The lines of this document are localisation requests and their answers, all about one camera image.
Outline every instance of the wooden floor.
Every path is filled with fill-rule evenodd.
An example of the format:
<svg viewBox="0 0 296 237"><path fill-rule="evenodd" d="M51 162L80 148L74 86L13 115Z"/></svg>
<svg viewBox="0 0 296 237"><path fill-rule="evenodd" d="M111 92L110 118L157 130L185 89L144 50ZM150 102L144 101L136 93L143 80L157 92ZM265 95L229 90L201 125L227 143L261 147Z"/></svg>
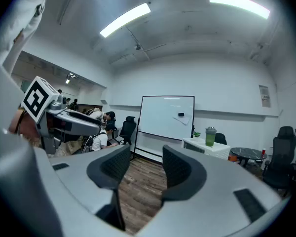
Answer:
<svg viewBox="0 0 296 237"><path fill-rule="evenodd" d="M167 188L161 165L136 158L119 185L119 201L126 232L135 234L161 208L161 193Z"/></svg>

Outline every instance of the ceiling light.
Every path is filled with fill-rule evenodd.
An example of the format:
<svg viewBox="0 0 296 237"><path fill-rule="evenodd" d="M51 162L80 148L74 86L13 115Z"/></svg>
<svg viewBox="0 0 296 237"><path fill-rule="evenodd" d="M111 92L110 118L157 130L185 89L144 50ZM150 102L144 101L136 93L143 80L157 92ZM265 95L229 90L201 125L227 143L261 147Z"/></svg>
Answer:
<svg viewBox="0 0 296 237"><path fill-rule="evenodd" d="M134 20L135 18L143 16L149 12L150 12L150 9L148 5L146 3L143 3L131 9L130 11L127 11L125 14L121 15L120 17L116 18L112 23L110 23L102 31L100 31L100 34L106 38L111 33L116 31L118 28Z"/></svg>
<svg viewBox="0 0 296 237"><path fill-rule="evenodd" d="M223 3L251 11L265 19L268 18L270 11L263 6L250 0L209 0L209 2Z"/></svg>

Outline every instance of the green bottle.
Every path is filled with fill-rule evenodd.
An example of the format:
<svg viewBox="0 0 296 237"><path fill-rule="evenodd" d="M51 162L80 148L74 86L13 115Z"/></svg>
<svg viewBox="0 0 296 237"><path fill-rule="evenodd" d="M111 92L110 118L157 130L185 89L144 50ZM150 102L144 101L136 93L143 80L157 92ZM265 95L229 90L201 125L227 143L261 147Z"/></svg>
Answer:
<svg viewBox="0 0 296 237"><path fill-rule="evenodd" d="M216 136L216 129L212 126L209 126L206 130L206 139L205 139L205 144L208 147L212 147L215 142L215 136Z"/></svg>

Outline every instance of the white desk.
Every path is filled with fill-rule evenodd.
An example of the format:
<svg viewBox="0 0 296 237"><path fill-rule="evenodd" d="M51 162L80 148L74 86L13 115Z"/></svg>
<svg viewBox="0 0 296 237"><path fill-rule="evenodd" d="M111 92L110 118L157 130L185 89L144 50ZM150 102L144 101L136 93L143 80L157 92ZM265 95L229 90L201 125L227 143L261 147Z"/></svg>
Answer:
<svg viewBox="0 0 296 237"><path fill-rule="evenodd" d="M198 140L190 138L182 139L182 148L190 149L204 153L208 156L215 156L225 160L228 160L230 152L230 146L214 142L212 147L208 147L205 144L205 140L202 138L199 138Z"/></svg>

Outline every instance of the black cap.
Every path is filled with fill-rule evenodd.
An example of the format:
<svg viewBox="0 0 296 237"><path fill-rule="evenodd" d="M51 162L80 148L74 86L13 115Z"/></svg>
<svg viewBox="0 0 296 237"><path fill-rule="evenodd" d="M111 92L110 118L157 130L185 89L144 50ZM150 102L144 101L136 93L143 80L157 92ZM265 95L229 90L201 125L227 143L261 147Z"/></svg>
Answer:
<svg viewBox="0 0 296 237"><path fill-rule="evenodd" d="M107 126L105 127L105 130L106 130L106 131L110 131L110 130L117 131L117 128L113 125L113 123L109 123L109 124L107 124Z"/></svg>
<svg viewBox="0 0 296 237"><path fill-rule="evenodd" d="M107 112L106 115L109 115L112 120L115 118L115 112Z"/></svg>

